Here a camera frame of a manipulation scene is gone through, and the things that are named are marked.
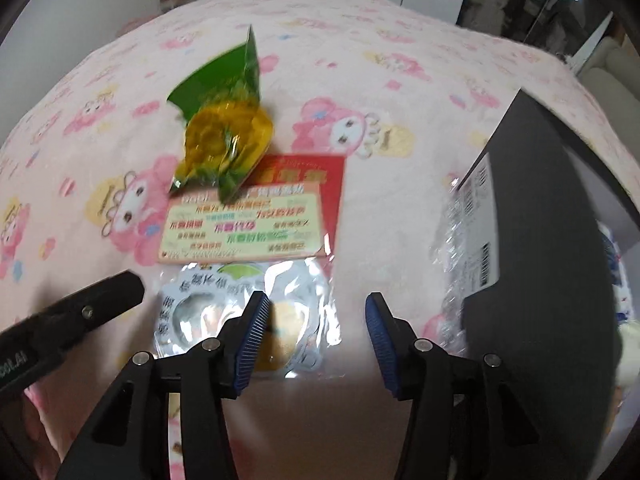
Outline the cartoon figure sticker pack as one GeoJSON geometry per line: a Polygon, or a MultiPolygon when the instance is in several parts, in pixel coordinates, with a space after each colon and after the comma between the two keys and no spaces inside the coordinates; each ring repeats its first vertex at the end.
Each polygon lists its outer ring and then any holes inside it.
{"type": "Polygon", "coordinates": [[[322,350],[341,342],[330,280],[315,258],[184,266],[158,293],[156,353],[164,358],[220,335],[253,292],[271,301],[255,370],[295,378],[318,370],[322,350]]]}

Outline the pink text card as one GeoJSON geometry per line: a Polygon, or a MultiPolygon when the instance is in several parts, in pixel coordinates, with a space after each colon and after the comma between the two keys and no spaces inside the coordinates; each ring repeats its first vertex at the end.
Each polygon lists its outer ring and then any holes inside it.
{"type": "Polygon", "coordinates": [[[157,260],[229,263],[324,257],[331,253],[317,183],[256,185],[231,204],[214,191],[169,203],[157,260]]]}

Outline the green yellow snack packet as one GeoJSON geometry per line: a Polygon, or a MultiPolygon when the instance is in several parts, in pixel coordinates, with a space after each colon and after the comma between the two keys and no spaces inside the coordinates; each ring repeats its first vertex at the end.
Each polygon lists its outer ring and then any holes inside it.
{"type": "Polygon", "coordinates": [[[255,34],[181,81],[167,101],[186,128],[183,159],[168,193],[210,186],[230,204],[270,147],[273,122],[262,106],[255,34]]]}

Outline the red envelope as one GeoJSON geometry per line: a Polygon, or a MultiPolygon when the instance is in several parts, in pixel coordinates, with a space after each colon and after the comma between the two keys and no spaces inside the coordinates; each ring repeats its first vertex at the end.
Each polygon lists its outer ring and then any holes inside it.
{"type": "Polygon", "coordinates": [[[346,158],[340,155],[280,154],[266,155],[248,178],[248,185],[318,185],[321,219],[329,245],[326,256],[335,248],[340,218],[346,158]]]}

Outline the white blue wet wipes pack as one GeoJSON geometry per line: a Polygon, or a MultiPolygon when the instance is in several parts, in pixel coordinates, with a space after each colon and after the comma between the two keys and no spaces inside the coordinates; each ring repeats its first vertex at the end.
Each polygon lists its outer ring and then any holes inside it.
{"type": "Polygon", "coordinates": [[[632,301],[626,266],[612,231],[602,222],[598,222],[598,227],[603,240],[608,270],[610,271],[617,323],[626,324],[636,318],[634,316],[634,302],[632,301]]]}

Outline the dark grey shoe box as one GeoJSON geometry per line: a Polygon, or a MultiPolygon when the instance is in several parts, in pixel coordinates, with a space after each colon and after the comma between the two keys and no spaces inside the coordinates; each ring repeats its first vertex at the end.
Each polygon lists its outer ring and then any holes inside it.
{"type": "Polygon", "coordinates": [[[631,248],[638,209],[596,152],[526,92],[458,193],[464,357],[549,362],[562,479],[585,479],[605,439],[623,353],[598,222],[631,248]]]}

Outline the pink cartoon print blanket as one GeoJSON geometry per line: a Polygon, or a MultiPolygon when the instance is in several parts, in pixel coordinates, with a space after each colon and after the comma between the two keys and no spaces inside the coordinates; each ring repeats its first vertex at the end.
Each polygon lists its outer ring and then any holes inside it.
{"type": "Polygon", "coordinates": [[[639,166],[596,99],[554,56],[386,0],[200,0],[94,50],[25,108],[17,92],[55,60],[1,65],[1,323],[131,269],[143,304],[89,335],[10,414],[27,473],[54,477],[130,356],[149,348],[162,189],[183,155],[167,96],[254,32],[280,153],[347,153],[333,272],[337,319],[318,376],[253,379],[224,410],[244,479],[389,479],[408,408],[382,385],[364,325],[378,290],[414,326],[444,296],[431,257],[452,181],[518,90],[533,93],[631,196],[639,166]]]}

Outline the grey padded headboard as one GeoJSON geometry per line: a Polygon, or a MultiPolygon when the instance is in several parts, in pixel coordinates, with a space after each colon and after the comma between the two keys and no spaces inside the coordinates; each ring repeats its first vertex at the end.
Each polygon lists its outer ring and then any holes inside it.
{"type": "Polygon", "coordinates": [[[627,41],[604,37],[578,79],[600,105],[623,144],[639,157],[639,55],[627,41]]]}

